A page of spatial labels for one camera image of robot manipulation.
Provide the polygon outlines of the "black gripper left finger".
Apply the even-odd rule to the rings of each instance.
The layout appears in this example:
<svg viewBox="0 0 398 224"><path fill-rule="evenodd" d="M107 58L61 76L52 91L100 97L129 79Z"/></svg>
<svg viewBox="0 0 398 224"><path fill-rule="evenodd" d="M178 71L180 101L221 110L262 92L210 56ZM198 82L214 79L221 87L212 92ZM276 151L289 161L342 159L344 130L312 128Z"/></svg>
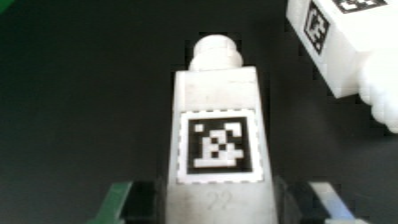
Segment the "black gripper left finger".
<svg viewBox="0 0 398 224"><path fill-rule="evenodd" d="M164 199L161 181L114 183L97 216L86 224L166 224Z"/></svg>

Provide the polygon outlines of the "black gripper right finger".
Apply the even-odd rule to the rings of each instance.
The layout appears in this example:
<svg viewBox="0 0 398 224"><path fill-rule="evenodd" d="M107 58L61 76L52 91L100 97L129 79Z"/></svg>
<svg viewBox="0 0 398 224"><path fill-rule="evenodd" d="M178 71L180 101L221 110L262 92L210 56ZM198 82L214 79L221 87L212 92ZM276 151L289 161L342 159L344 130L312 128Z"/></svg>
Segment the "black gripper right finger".
<svg viewBox="0 0 398 224"><path fill-rule="evenodd" d="M280 224L368 224L354 216L329 182L274 180Z"/></svg>

